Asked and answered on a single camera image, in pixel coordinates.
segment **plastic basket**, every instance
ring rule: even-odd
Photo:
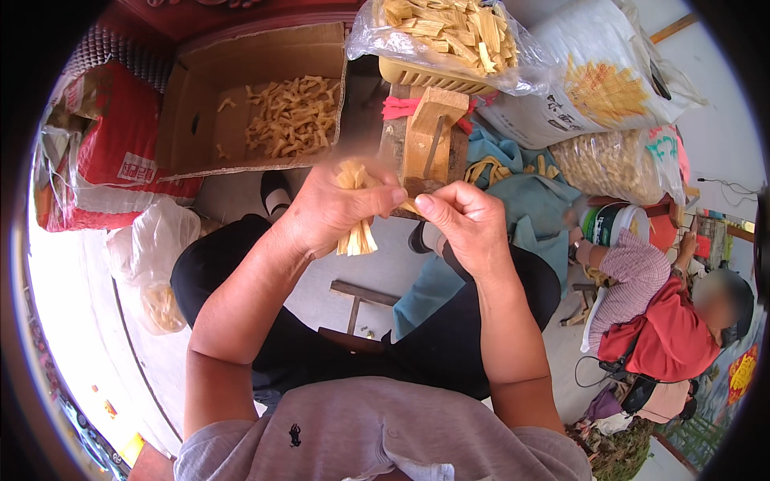
[[[416,87],[438,87],[464,94],[488,94],[494,92],[495,87],[477,82],[459,75],[447,75],[440,70],[415,65],[401,60],[380,57],[380,75],[391,84],[414,85]]]

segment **blue cloth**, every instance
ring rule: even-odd
[[[568,233],[562,216],[581,193],[564,181],[561,173],[554,179],[524,174],[526,165],[537,168],[537,156],[546,165],[556,165],[548,149],[520,149],[513,140],[485,128],[474,119],[474,130],[468,137],[467,167],[492,155],[508,167],[513,175],[496,182],[487,193],[503,201],[508,233],[513,244],[540,256],[556,272],[561,296],[567,294]],[[476,182],[484,189],[489,185],[487,167]],[[393,306],[396,339],[402,339],[436,312],[462,288],[465,282],[442,258],[432,254],[425,262],[412,288]]]

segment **metal blade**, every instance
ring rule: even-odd
[[[444,129],[444,123],[447,120],[446,115],[442,115],[438,118],[438,123],[436,124],[436,134],[434,135],[434,140],[430,144],[430,151],[428,151],[428,160],[425,161],[425,170],[423,170],[423,179],[427,179],[428,175],[430,174],[430,166],[433,165],[433,157],[436,155],[436,147],[438,147],[438,141],[441,139],[441,131]]]

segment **hand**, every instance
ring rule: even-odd
[[[460,264],[479,280],[513,266],[505,208],[496,197],[458,180],[415,199],[425,219],[447,237]]]
[[[694,231],[685,232],[679,241],[679,255],[692,259],[695,251],[698,250],[698,239]]]
[[[375,215],[386,218],[407,198],[396,175],[374,164],[367,165],[367,172],[383,185],[372,189],[340,188],[336,180],[339,172],[336,162],[313,167],[294,202],[276,222],[276,227],[287,231],[292,246],[307,259],[325,256],[361,219]]]

